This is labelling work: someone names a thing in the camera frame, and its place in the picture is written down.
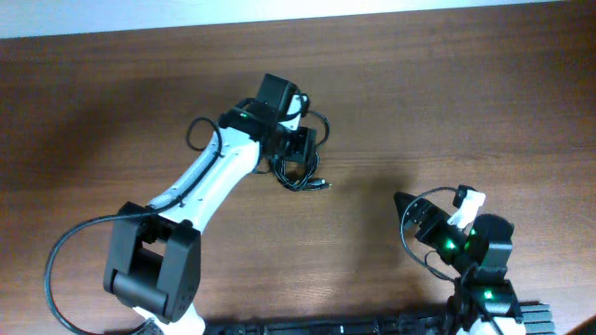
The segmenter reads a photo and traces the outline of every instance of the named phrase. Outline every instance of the wooden table surface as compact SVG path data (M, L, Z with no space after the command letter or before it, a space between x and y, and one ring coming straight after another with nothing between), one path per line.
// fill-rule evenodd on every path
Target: wooden table surface
M483 211L516 226L508 277L520 300L551 304L560 333L576 327L596 312L595 7L0 41L0 333L65 333L42 289L52 244L169 187L196 159L183 141L190 121L254 96L267 72L297 83L331 120L318 175L333 187L291 193L272 175L242 180L202 238L201 315L443 303L453 287L405 255L392 195L465 183L487 194ZM197 132L195 141L210 136ZM432 199L453 210L450 195ZM141 320L102 289L111 229L74 237L55 267L59 307L93 331Z

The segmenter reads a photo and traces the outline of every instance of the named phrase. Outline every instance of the white wall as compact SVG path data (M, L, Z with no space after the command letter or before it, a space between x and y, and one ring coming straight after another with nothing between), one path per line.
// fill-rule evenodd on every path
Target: white wall
M0 38L543 1L545 0L0 0Z

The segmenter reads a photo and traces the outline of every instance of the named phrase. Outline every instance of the table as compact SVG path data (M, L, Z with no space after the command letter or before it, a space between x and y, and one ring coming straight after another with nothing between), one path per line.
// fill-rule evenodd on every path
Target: table
M559 332L596 311L596 11L480 7L0 41L0 333L60 334L42 273L79 221L145 204L196 159L190 121L290 79L326 114L318 176L245 178L203 238L208 321L376 315L453 293L406 257L392 195L473 185L516 225L508 277ZM307 118L311 127L322 127ZM207 126L194 141L207 141ZM432 197L453 210L450 195ZM67 243L59 307L82 328L140 317L102 289L111 224ZM413 242L415 252L427 249ZM433 263L440 266L438 259Z

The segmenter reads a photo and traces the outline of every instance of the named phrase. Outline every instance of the green light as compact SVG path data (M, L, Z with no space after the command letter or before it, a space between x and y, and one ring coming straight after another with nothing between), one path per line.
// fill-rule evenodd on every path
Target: green light
M452 242L452 240L447 240L447 243L445 244L445 247L447 247L448 249L455 249L455 244L454 242Z

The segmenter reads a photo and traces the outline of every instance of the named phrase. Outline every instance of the tabletop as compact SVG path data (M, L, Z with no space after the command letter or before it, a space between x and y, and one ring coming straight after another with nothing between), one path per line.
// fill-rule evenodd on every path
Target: tabletop
M183 140L192 119L217 119L254 96L265 73L296 83L330 119L317 175L332 187L292 193L269 174L233 189L201 241L203 317L385 315L445 303L453 286L406 256L392 196L464 183L487 194L482 212L515 224L508 278L519 299L550 304L560 333L576 327L596 311L595 8L0 41L0 333L66 333L42 285L56 239L168 188L196 159ZM310 116L305 124L322 131ZM194 141L210 133L199 126ZM449 195L431 200L454 210ZM98 332L141 321L102 288L111 229L73 237L53 275L59 308Z

